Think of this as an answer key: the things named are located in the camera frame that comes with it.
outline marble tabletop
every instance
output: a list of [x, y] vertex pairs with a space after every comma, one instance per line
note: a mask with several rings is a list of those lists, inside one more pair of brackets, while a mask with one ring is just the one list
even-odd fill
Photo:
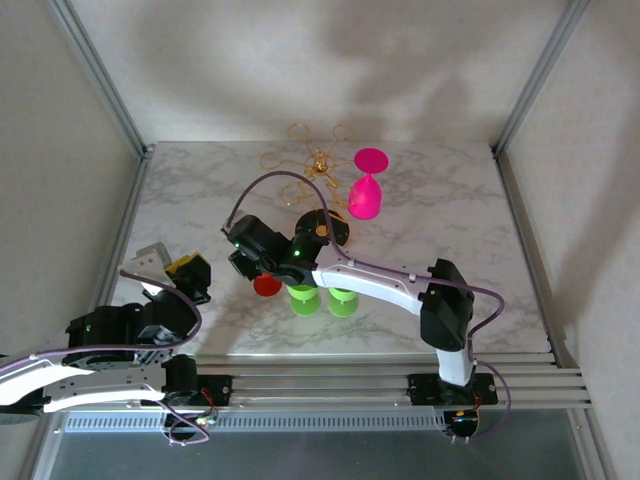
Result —
[[[470, 284], [500, 292], [502, 316], [474, 337], [479, 352], [549, 352], [527, 267], [489, 147], [480, 143], [435, 145], [348, 142], [336, 149], [352, 159], [363, 147], [387, 153], [389, 169], [378, 176], [384, 192], [380, 215], [371, 221], [347, 217], [352, 253], [412, 265], [453, 261]], [[227, 257], [232, 253], [220, 228], [243, 189], [265, 171], [259, 158], [280, 150], [305, 158], [305, 146], [285, 142], [166, 142], [156, 147], [141, 195], [126, 258], [162, 241], [175, 259], [199, 251], [209, 261], [211, 302], [202, 305], [203, 330], [184, 347], [200, 354], [410, 354], [433, 352], [420, 340], [418, 318], [394, 305], [360, 296], [356, 313], [334, 317], [329, 293], [311, 317], [298, 317], [284, 288], [258, 296]], [[297, 166], [292, 171], [300, 172]], [[361, 173], [353, 165], [337, 175], [345, 183]], [[271, 178], [249, 194], [246, 213], [292, 236], [309, 206], [286, 206], [279, 198], [287, 178]], [[144, 302], [141, 287], [121, 278], [112, 303]], [[473, 323], [495, 308], [476, 296]]]

